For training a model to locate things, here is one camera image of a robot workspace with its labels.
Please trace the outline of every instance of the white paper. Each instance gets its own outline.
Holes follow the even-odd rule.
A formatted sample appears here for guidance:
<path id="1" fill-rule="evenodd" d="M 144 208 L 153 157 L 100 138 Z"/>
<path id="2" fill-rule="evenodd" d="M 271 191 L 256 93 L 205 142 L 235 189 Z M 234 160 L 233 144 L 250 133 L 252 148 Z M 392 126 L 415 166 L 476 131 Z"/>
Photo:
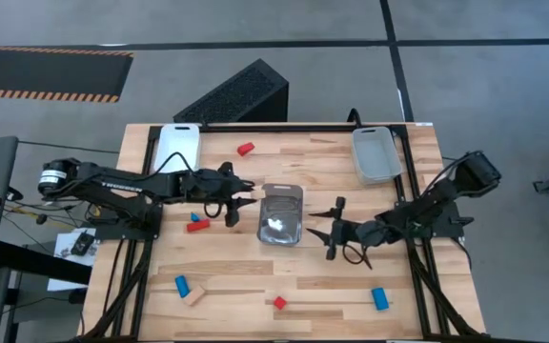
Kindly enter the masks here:
<path id="1" fill-rule="evenodd" d="M 96 257 L 96 251 L 98 249 L 98 243 L 96 243 L 96 241 L 92 243 L 91 247 L 84 256 L 71 254 L 73 244 L 75 244 L 75 241 L 80 236 L 80 233 L 84 231 L 86 231 L 87 234 L 94 235 L 96 229 L 73 229 L 71 233 L 59 233 L 56 236 L 54 257 L 64 258 L 71 262 L 81 263 L 85 266 L 92 266 L 94 264 L 94 258 Z M 48 281 L 49 292 L 83 289 L 87 287 L 87 285 L 57 279 L 50 279 Z"/>

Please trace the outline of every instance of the wooden block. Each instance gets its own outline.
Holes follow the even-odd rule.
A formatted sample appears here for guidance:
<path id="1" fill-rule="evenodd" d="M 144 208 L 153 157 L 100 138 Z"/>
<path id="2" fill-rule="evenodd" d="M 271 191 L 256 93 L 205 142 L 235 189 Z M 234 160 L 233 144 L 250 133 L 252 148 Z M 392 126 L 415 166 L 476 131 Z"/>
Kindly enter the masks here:
<path id="1" fill-rule="evenodd" d="M 205 289 L 200 286 L 196 286 L 193 290 L 190 291 L 186 297 L 183 298 L 183 301 L 188 306 L 193 306 L 196 301 L 198 301 L 203 295 L 205 295 Z"/>
<path id="2" fill-rule="evenodd" d="M 257 190 L 252 192 L 252 199 L 259 200 L 266 197 L 266 192 L 263 190 Z"/>

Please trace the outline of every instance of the table leg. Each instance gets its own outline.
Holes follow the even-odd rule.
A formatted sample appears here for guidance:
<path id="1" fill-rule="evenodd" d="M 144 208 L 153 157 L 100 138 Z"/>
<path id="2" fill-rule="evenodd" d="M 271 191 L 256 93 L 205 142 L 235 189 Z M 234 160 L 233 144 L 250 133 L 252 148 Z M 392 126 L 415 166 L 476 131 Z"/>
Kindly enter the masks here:
<path id="1" fill-rule="evenodd" d="M 0 267 L 88 285 L 92 267 L 0 241 Z"/>

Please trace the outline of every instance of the yellow black hazard tape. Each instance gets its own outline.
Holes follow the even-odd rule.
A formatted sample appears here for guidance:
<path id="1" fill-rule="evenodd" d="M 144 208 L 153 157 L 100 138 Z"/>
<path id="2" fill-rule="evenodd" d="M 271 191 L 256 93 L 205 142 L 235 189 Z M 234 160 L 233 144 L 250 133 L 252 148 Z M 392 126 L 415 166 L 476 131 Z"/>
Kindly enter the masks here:
<path id="1" fill-rule="evenodd" d="M 127 51 L 0 47 L 0 98 L 115 103 L 132 60 Z"/>

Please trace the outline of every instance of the black speaker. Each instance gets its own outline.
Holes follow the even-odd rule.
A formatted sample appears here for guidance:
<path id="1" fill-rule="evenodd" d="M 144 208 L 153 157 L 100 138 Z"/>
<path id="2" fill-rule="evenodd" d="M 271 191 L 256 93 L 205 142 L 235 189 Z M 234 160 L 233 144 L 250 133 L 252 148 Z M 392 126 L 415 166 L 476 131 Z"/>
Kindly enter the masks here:
<path id="1" fill-rule="evenodd" d="M 261 59 L 173 117 L 175 123 L 286 122 L 289 82 Z"/>

